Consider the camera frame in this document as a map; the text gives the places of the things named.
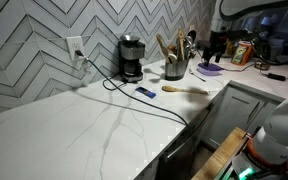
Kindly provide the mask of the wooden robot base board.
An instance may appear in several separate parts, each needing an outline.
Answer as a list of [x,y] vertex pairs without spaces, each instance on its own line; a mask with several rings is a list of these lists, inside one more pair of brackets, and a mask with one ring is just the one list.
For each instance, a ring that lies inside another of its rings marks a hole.
[[231,160],[249,139],[248,133],[235,128],[191,180],[220,180]]

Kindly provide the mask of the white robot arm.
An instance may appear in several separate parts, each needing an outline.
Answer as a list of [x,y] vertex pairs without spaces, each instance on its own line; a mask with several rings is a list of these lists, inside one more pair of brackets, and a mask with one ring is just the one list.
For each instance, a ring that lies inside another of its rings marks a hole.
[[[210,45],[202,55],[204,64],[208,65],[212,56],[224,52],[218,36],[228,33],[227,22],[283,7],[288,7],[288,0],[216,0]],[[233,158],[232,168],[238,180],[279,180],[288,174],[288,99],[273,110]]]

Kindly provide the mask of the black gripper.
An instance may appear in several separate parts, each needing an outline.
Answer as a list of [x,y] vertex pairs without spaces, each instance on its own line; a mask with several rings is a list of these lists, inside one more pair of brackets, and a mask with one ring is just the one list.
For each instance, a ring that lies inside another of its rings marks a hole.
[[202,58],[203,64],[208,67],[210,59],[215,57],[215,62],[220,61],[221,56],[226,50],[227,33],[226,32],[211,32],[209,45],[204,48]]

